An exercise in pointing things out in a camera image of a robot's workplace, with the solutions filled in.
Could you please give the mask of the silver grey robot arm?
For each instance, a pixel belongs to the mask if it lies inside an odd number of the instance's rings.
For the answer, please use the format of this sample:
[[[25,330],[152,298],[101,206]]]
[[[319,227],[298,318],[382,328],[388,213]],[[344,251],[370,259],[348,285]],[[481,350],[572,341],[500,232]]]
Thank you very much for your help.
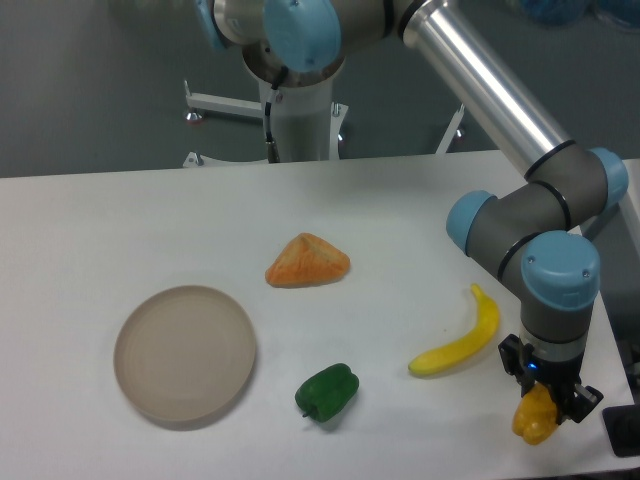
[[[499,347],[524,391],[544,385],[559,420],[582,421],[601,401],[580,369],[600,289],[596,248],[574,228],[619,202],[622,160],[575,143],[499,61],[452,1],[198,1],[207,42],[241,48],[261,83],[272,163],[326,160],[335,137],[326,86],[345,57],[397,34],[419,51],[523,175],[504,198],[484,191],[452,207],[453,242],[521,303],[521,331]]]

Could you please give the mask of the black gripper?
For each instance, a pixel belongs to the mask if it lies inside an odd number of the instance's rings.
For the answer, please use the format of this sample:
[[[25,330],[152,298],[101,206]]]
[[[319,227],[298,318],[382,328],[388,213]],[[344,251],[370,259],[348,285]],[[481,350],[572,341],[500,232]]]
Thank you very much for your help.
[[[581,383],[585,339],[551,343],[509,334],[498,345],[505,372],[515,378],[524,397],[535,383],[552,387],[556,423],[581,423],[603,400],[603,394]]]

